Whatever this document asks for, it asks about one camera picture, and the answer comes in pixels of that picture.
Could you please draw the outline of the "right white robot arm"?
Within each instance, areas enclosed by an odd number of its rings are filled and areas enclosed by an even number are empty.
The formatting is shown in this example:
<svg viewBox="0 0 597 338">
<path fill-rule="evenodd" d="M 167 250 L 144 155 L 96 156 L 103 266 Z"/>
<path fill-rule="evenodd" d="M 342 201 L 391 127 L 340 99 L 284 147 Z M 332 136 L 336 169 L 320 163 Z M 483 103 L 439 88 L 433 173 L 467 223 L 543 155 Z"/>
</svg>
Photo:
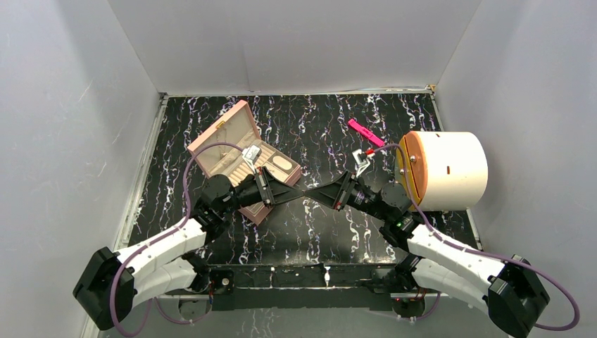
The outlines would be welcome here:
<svg viewBox="0 0 597 338">
<path fill-rule="evenodd" d="M 386 183 L 378 192 L 363 178 L 345 172 L 332 182 L 308 189 L 306 197 L 334 210 L 350 206 L 383 221 L 379 232 L 407 253 L 390 274 L 407 292 L 417 288 L 447 294 L 485 312 L 511 337 L 527 337 L 550 297 L 528 262 L 520 256 L 490 258 L 458 241 L 449 242 L 420 213 L 408 184 Z"/>
</svg>

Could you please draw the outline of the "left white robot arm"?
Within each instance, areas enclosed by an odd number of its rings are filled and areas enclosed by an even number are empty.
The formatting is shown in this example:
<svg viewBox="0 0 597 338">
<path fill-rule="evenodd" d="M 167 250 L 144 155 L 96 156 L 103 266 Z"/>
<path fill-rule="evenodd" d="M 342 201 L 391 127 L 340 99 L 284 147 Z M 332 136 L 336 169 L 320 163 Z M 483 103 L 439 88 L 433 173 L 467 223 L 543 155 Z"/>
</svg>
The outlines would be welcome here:
<svg viewBox="0 0 597 338">
<path fill-rule="evenodd" d="M 280 182 L 259 167 L 237 186 L 217 174 L 204 182 L 190 214 L 144 242 L 117 251 L 93 253 L 73 296 L 101 330 L 109 330 L 139 304 L 178 289 L 203 293 L 213 286 L 206 262 L 195 256 L 215 241 L 241 208 L 262 203 L 277 206 L 301 198 L 303 192 Z"/>
</svg>

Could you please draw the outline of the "pink jewelry box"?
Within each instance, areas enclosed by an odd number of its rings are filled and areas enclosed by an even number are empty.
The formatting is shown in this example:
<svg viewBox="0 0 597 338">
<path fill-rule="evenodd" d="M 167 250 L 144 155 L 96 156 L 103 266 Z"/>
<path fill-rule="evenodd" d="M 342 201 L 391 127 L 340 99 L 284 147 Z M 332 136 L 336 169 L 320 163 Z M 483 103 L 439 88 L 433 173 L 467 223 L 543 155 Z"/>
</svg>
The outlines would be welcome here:
<svg viewBox="0 0 597 338">
<path fill-rule="evenodd" d="M 241 159 L 241 151 L 235 149 L 233 145 L 241 149 L 257 146 L 261 153 L 256 159 L 255 166 L 267 168 L 279 181 L 294 185 L 301 176 L 301 166 L 289 157 L 288 152 L 262 139 L 249 103 L 245 100 L 235 103 L 228 109 L 203 131 L 187 147 L 187 150 L 194 155 L 202 147 L 218 142 L 224 145 L 206 149 L 196 157 L 196 162 L 207 178 L 215 174 L 223 174 L 236 187 L 252 173 L 248 164 Z"/>
</svg>

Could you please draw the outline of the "pink plastic clip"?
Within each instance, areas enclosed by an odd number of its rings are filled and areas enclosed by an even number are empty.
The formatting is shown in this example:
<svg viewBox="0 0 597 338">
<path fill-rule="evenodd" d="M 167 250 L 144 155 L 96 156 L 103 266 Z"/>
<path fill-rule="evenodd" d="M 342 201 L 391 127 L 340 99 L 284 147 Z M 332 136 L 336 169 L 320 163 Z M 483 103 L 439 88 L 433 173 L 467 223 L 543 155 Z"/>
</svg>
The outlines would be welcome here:
<svg viewBox="0 0 597 338">
<path fill-rule="evenodd" d="M 385 142 L 380 137 L 378 137 L 371 130 L 358 123 L 355 119 L 351 118 L 347 122 L 347 124 L 352 130 L 356 131 L 360 136 L 364 137 L 371 144 L 377 147 L 385 146 Z"/>
</svg>

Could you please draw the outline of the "white cylinder with orange lid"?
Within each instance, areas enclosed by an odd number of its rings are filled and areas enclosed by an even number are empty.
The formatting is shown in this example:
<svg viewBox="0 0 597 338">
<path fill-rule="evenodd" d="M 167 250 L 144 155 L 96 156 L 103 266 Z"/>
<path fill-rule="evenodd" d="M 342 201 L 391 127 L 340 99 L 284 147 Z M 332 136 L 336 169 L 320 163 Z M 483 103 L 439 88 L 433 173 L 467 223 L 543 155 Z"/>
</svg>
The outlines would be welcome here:
<svg viewBox="0 0 597 338">
<path fill-rule="evenodd" d="M 464 211 L 483 196 L 488 165 L 481 142 L 471 132 L 410 131 L 396 152 L 396 180 L 410 184 L 423 211 Z"/>
</svg>

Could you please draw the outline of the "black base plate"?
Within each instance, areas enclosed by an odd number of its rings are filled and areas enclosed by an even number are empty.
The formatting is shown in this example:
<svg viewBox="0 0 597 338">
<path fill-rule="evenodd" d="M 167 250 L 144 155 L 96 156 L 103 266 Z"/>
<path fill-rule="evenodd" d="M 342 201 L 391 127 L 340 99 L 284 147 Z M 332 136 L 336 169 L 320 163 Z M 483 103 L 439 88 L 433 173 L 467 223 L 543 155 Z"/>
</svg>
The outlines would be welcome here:
<svg viewBox="0 0 597 338">
<path fill-rule="evenodd" d="M 400 290 L 392 264 L 212 265 L 214 309 L 391 310 Z"/>
</svg>

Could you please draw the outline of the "aluminium frame rail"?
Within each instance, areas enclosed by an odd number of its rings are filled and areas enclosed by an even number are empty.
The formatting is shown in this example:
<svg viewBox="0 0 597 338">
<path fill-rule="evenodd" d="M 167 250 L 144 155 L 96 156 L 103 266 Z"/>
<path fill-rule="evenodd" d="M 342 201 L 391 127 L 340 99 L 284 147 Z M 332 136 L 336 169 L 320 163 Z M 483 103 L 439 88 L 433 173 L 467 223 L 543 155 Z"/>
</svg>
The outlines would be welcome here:
<svg viewBox="0 0 597 338">
<path fill-rule="evenodd" d="M 109 330 L 138 305 L 178 290 L 206 294 L 218 311 L 241 308 L 351 308 L 369 306 L 376 296 L 405 301 L 416 292 L 455 297 L 487 311 L 495 293 L 478 290 L 443 267 L 425 260 L 392 265 L 206 265 L 177 259 L 145 278 L 116 263 L 85 273 L 73 294 L 96 326 Z"/>
</svg>

